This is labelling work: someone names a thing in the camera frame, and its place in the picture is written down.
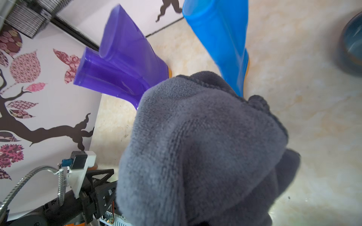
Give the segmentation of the purple boot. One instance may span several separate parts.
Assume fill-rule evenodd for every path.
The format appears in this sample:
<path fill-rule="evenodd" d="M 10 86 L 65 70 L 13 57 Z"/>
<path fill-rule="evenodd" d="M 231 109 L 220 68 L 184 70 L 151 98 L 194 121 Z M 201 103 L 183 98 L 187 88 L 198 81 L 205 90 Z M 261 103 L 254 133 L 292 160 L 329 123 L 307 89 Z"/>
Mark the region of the purple boot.
<path fill-rule="evenodd" d="M 141 81 L 103 60 L 98 52 L 88 47 L 84 50 L 73 84 L 123 99 L 135 109 L 147 90 Z"/>
<path fill-rule="evenodd" d="M 99 55 L 146 88 L 172 76 L 168 65 L 154 52 L 144 34 L 120 4 L 110 12 Z"/>

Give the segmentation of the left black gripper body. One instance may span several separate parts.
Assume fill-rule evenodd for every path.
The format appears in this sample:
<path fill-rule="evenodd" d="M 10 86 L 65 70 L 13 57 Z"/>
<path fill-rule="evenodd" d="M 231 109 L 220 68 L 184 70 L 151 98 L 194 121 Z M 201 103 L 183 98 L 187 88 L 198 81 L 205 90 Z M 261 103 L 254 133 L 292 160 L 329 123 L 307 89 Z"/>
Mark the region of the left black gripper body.
<path fill-rule="evenodd" d="M 103 216 L 116 197 L 116 182 L 108 182 L 113 169 L 92 170 L 86 173 L 79 197 L 72 190 L 64 197 L 62 206 L 47 203 L 43 206 L 46 222 L 43 226 L 89 224 Z"/>

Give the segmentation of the grey cloth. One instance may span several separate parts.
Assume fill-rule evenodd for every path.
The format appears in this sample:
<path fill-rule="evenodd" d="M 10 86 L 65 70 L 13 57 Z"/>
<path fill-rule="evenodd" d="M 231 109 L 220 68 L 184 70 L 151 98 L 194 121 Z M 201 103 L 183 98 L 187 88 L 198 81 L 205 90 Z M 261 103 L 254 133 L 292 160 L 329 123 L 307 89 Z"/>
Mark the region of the grey cloth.
<path fill-rule="evenodd" d="M 217 74 L 179 75 L 141 98 L 116 203 L 134 226 L 270 226 L 301 156 L 263 97 Z"/>

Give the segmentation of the blue boot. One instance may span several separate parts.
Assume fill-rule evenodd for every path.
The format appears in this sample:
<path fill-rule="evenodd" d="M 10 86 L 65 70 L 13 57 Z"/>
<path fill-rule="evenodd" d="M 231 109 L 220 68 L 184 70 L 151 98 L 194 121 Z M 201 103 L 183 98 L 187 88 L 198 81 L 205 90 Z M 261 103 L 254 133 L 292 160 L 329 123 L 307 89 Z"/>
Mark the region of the blue boot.
<path fill-rule="evenodd" d="M 223 79 L 243 97 L 248 74 L 248 0 L 185 1 L 183 16 Z"/>

